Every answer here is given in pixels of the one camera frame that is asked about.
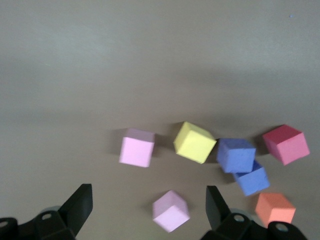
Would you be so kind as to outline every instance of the metal screw head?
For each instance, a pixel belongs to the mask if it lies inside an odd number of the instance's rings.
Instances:
[[[288,232],[288,231],[289,231],[289,229],[287,228],[287,226],[284,225],[284,224],[282,224],[282,223],[277,223],[277,224],[275,225],[275,227],[276,227],[276,229],[278,229],[278,230],[281,231],[281,232]]]
[[[52,217],[52,215],[50,213],[47,213],[47,214],[43,215],[41,219],[42,220],[46,220],[46,219],[49,219],[51,217]]]
[[[244,217],[241,216],[241,215],[234,215],[233,218],[234,218],[234,220],[236,220],[236,221],[239,222],[239,223],[242,223],[242,222],[245,221]]]
[[[8,225],[8,222],[7,221],[2,221],[2,222],[0,222],[0,228],[3,228],[3,227],[5,227],[5,226],[7,226]]]

